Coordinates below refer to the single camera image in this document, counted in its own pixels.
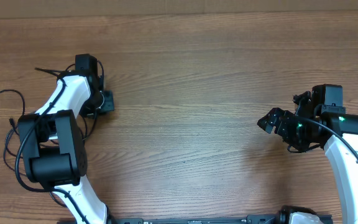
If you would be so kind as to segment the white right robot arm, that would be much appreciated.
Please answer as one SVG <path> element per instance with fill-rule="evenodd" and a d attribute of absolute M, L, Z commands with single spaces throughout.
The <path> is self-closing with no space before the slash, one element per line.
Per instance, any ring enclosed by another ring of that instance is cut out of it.
<path fill-rule="evenodd" d="M 348 114 L 341 85 L 316 85 L 294 95 L 295 111 L 272 108 L 257 122 L 287 143 L 290 153 L 321 148 L 328 158 L 344 223 L 358 223 L 358 115 Z"/>

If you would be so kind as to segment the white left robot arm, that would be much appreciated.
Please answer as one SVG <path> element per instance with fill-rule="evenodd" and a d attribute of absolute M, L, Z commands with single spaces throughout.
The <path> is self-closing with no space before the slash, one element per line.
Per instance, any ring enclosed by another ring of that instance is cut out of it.
<path fill-rule="evenodd" d="M 115 223 L 86 176 L 86 138 L 76 122 L 78 116 L 96 120 L 114 111 L 112 91 L 104 88 L 96 57 L 76 55 L 74 66 L 52 70 L 57 87 L 51 97 L 35 113 L 19 118 L 16 179 L 28 191 L 56 194 L 76 223 Z"/>

